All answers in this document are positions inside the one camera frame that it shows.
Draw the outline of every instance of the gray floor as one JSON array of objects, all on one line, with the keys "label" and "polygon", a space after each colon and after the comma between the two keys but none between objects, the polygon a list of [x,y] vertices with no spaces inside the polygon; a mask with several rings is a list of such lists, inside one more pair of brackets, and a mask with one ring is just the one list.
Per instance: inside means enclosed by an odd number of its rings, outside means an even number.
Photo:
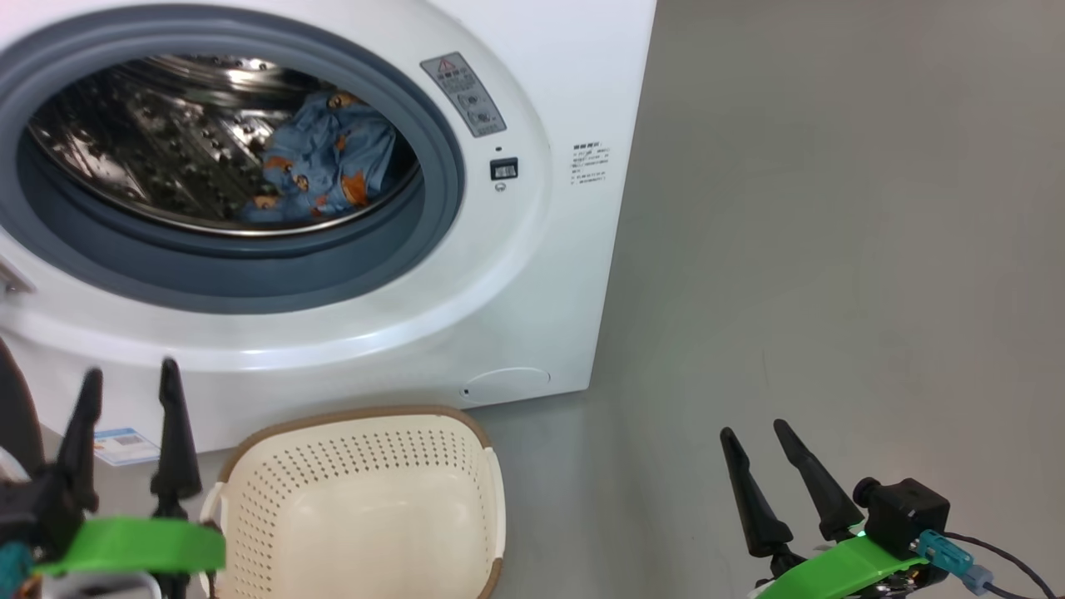
[{"label": "gray floor", "polygon": [[[917,477],[1065,593],[1063,55],[1059,2],[661,0],[592,388],[474,412],[495,597],[743,597],[768,566],[722,426],[820,541],[776,417],[845,487]],[[148,509],[150,470],[101,468],[104,505]]]}]

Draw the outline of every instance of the patterned fabric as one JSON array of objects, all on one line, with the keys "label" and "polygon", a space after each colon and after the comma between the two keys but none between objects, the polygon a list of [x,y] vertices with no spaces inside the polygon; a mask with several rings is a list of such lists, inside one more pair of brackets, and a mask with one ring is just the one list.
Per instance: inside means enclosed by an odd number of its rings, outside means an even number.
[{"label": "patterned fabric", "polygon": [[396,131],[347,92],[307,97],[263,152],[263,178],[278,195],[257,196],[242,215],[252,223],[331,217],[370,206],[381,192]]}]

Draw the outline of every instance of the cable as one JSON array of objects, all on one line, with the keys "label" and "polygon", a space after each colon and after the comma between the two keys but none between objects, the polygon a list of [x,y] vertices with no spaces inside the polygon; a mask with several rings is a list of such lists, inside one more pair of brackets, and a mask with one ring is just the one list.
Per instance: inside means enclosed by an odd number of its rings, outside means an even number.
[{"label": "cable", "polygon": [[[1047,582],[1039,577],[1039,574],[1035,573],[1035,570],[1033,570],[1028,564],[1021,562],[1020,558],[1014,556],[1012,553],[999,549],[998,547],[995,547],[989,543],[980,540],[979,538],[971,536],[960,535],[957,533],[943,533],[943,536],[947,538],[952,538],[954,540],[961,540],[962,543],[976,545],[977,547],[983,547],[984,549],[990,551],[992,553],[995,553],[999,557],[1002,557],[1003,560],[1006,560],[1013,563],[1013,565],[1020,568],[1020,571],[1028,574],[1028,578],[1032,579],[1032,581],[1034,581],[1035,584],[1038,585],[1039,589],[1046,594],[1047,599],[1065,599],[1065,597],[1059,597],[1058,595],[1054,595],[1054,592],[1050,590],[1050,585],[1048,585]],[[1002,590],[1001,588],[995,586],[994,584],[986,584],[984,585],[984,587],[987,590],[994,593],[995,595],[998,595],[999,597],[1005,597],[1006,599],[1028,599],[1027,597],[1021,597],[1020,595],[1014,595],[1012,593]]]},{"label": "cable", "polygon": [[998,597],[1002,597],[1004,599],[1032,599],[1031,597],[1025,597],[1023,595],[1016,595],[1014,593],[1010,593],[1009,590],[1002,590],[989,582],[984,584],[984,588],[986,588],[992,595],[997,595]]}]

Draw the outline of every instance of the warning label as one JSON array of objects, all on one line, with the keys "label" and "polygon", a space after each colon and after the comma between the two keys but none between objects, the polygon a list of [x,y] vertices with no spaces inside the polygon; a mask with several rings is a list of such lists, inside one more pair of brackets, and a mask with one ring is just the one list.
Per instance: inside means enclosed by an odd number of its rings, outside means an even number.
[{"label": "warning label", "polygon": [[462,54],[452,52],[423,61],[422,68],[447,94],[474,137],[507,130],[495,102]]},{"label": "warning label", "polygon": [[570,163],[570,184],[584,185],[606,180],[606,165],[610,162],[610,148],[600,142],[575,144]]}]

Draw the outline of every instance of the basket rim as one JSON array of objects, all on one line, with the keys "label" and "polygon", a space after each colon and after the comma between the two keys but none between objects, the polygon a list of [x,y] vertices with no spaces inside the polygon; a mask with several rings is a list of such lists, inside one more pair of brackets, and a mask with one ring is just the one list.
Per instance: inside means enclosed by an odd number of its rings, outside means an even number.
[{"label": "basket rim", "polygon": [[492,569],[488,572],[488,580],[485,581],[485,587],[481,588],[480,595],[477,599],[488,599],[492,596],[492,592],[495,590],[495,585],[499,584],[499,574],[503,573],[503,557],[496,557],[492,561]]},{"label": "basket rim", "polygon": [[285,433],[292,433],[294,431],[300,431],[304,428],[311,428],[314,426],[323,426],[325,424],[334,424],[337,422],[346,422],[349,420],[364,420],[367,418],[387,418],[390,416],[443,416],[458,420],[462,424],[465,424],[474,435],[477,436],[477,440],[480,441],[480,446],[484,449],[489,449],[492,447],[492,441],[489,440],[488,434],[480,426],[480,424],[474,420],[472,417],[468,416],[464,411],[447,406],[393,406],[393,407],[366,407],[359,409],[351,409],[346,411],[338,411],[333,414],[324,414],[320,416],[312,416],[310,418],[301,418],[299,420],[293,420],[291,422],[283,422],[281,424],[275,424],[274,426],[267,426],[262,431],[252,433],[246,439],[241,441],[241,444],[236,446],[233,453],[230,454],[229,459],[226,460],[225,466],[222,467],[222,472],[218,473],[218,481],[222,483],[229,483],[229,477],[232,475],[233,470],[236,468],[237,463],[241,458],[248,453],[251,448],[256,447],[260,442],[278,435],[283,435]]}]

